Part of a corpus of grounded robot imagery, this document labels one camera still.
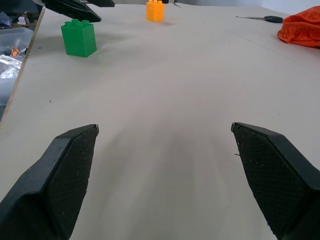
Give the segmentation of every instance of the toy block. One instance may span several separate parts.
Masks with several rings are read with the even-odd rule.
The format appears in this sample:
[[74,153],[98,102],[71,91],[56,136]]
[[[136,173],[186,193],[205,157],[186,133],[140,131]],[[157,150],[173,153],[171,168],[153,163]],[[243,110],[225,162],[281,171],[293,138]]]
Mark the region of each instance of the toy block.
[[146,3],[146,19],[152,22],[164,20],[165,4],[160,0],[149,0]]
[[89,21],[66,21],[61,31],[66,54],[88,57],[97,50],[94,25]]

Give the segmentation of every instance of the table surface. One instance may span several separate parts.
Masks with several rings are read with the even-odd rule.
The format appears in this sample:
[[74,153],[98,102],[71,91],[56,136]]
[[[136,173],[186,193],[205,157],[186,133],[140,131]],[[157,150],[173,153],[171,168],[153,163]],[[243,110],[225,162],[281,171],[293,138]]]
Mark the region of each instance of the table surface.
[[97,52],[65,54],[46,10],[1,123],[0,199],[52,139],[99,124],[71,239],[274,240],[232,122],[280,132],[320,168],[320,51],[277,38],[262,7],[92,7]]

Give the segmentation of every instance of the plastic container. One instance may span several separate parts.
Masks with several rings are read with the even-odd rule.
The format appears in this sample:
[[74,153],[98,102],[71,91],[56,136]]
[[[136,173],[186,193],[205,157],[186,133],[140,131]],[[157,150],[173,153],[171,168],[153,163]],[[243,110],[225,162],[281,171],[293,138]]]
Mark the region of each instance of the plastic container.
[[0,30],[0,46],[8,45],[24,49],[29,46],[34,32],[25,27]]

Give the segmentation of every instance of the textured rubber pad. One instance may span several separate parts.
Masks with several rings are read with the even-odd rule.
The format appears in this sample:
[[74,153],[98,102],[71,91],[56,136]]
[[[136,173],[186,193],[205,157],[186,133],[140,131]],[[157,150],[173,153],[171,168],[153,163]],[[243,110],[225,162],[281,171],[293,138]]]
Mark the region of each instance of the textured rubber pad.
[[243,123],[234,123],[232,132],[248,184],[272,232],[278,239],[298,239],[307,231],[305,221],[317,221],[308,214],[319,205],[320,172],[281,134]]
[[57,136],[0,203],[0,239],[66,240],[87,192],[98,126]]

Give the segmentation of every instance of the scissors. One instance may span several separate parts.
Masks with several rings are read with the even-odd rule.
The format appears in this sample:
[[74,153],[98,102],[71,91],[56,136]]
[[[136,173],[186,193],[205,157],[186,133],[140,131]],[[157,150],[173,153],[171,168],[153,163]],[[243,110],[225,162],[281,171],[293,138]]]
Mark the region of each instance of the scissors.
[[255,16],[236,16],[237,18],[243,19],[256,19],[256,20],[264,20],[270,23],[281,24],[283,22],[283,18],[279,16],[265,16],[265,17],[255,17]]

